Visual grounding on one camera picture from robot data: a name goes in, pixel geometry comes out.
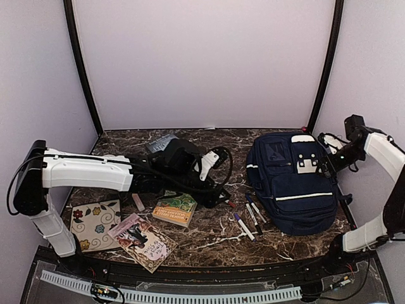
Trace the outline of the orange treehouse paperback book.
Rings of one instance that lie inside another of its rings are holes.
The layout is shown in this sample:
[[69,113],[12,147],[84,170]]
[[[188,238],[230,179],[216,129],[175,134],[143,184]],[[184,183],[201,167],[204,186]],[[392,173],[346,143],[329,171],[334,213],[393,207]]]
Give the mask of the orange treehouse paperback book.
[[158,198],[152,216],[165,222],[188,227],[197,207],[197,202],[189,194],[165,191]]

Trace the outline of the navy blue backpack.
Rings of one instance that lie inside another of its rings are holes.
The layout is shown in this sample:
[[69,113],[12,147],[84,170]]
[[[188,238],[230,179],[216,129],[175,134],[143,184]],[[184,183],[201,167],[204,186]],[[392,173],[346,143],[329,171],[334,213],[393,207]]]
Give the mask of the navy blue backpack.
[[317,173],[325,148],[311,135],[272,132],[255,138],[246,158],[249,185],[273,224],[291,236],[321,233],[334,223],[342,195],[337,179]]

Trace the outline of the pink floral paperback book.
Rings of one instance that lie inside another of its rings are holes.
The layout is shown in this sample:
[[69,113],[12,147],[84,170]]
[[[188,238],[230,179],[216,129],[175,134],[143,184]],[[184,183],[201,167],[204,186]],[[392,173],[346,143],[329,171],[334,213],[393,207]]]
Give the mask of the pink floral paperback book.
[[108,231],[138,264],[153,274],[173,253],[178,243],[133,213]]

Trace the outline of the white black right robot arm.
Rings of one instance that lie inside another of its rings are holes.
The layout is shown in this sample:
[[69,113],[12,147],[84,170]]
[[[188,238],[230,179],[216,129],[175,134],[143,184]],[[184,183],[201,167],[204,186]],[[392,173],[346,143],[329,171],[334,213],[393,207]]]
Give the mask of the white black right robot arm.
[[382,209],[373,220],[337,238],[335,250],[323,261],[323,270],[335,275],[347,265],[345,253],[357,253],[373,249],[387,241],[397,241],[396,234],[404,233],[404,150],[380,129],[367,127],[360,115],[344,120],[347,142],[330,134],[321,134],[318,140],[330,149],[316,168],[324,177],[334,177],[337,172],[354,165],[357,161],[372,157],[395,182],[394,188]]

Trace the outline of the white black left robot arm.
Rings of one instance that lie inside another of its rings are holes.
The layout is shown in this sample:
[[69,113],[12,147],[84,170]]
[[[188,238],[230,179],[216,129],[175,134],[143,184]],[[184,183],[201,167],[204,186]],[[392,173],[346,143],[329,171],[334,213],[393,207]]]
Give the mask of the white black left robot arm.
[[12,216],[25,215],[49,241],[55,254],[76,276],[89,271],[89,261],[80,255],[79,241],[55,211],[49,190],[56,187],[89,187],[124,193],[159,193],[163,190],[191,195],[197,203],[212,208],[228,199],[224,186],[230,178],[216,182],[210,176],[224,162],[234,164],[229,149],[217,146],[202,154],[183,139],[172,139],[162,151],[146,156],[91,156],[33,143],[17,168],[6,193]]

